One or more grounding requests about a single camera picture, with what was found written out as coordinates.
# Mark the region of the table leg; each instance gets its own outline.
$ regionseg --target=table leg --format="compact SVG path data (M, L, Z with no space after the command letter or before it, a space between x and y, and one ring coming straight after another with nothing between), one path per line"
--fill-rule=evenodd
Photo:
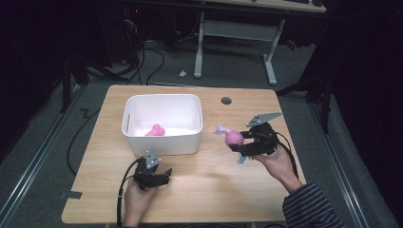
M267 77L269 79L270 86L275 86L277 84L276 75L272 66L272 58L278 44L279 36L281 35L282 28L284 27L285 19L282 19L278 23L278 27L275 32L275 36L272 41L272 46L270 46L269 53L263 54L264 65L266 66Z
M196 64L195 64L195 78L200 78L202 76L202 38L204 35L204 12L201 12L201 21L199 27L199 45L198 52L196 53Z

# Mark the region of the pink plush toy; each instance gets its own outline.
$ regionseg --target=pink plush toy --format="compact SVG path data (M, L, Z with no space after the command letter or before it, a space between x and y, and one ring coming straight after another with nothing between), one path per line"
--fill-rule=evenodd
M152 129L145 134L146 136L164 136L165 129L163 129L159 124L154 124Z
M238 144L243 145L244 138L238 131L231 130L229 128L225 128L223 125L217 125L217 129L214 132L218 135L225 134L225 144L229 147L229 144ZM238 153L239 159L238 164L243 164L246 157L243 157L241 153Z

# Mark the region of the black tape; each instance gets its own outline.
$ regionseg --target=black tape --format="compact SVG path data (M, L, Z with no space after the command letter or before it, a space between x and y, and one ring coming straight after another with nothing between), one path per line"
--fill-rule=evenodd
M81 192L74 192L74 191L63 191L62 194L60 194L60 199L77 199L79 200L83 193Z

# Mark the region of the human hand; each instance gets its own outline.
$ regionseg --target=human hand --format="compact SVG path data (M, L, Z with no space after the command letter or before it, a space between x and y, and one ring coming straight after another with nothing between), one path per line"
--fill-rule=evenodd
M251 158L261 162L269 174L282 183L288 193L294 192L302 185L294 173L290 156L280 144L277 144L276 151L271 155L257 155Z
M125 220L123 226L139 225L140 219L148 209L158 187L140 189L139 184L132 178L128 180L125 191Z

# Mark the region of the striped shirt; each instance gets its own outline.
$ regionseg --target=striped shirt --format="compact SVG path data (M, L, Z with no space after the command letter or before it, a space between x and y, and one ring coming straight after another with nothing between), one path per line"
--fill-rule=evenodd
M307 183L284 199L282 211L289 228L346 227L323 192Z

